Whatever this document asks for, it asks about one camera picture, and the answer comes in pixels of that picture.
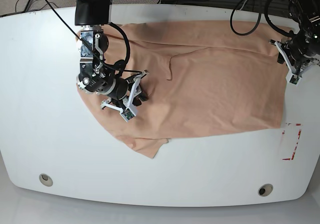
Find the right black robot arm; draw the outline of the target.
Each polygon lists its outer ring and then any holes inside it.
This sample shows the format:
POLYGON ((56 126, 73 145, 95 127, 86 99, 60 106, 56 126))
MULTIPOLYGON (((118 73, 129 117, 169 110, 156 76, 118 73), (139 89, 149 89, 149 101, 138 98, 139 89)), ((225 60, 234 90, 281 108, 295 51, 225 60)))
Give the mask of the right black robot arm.
POLYGON ((77 77, 78 88, 87 94, 104 95, 100 107, 119 111, 125 121, 136 117, 137 106, 147 100, 140 82, 148 74, 144 71, 127 71, 131 49, 124 31, 110 21, 112 0, 76 0, 75 25, 82 30, 77 36, 80 52, 80 73, 77 77), (117 30, 125 43, 125 57, 113 65, 105 61, 105 52, 109 46, 103 26, 109 25, 117 30))

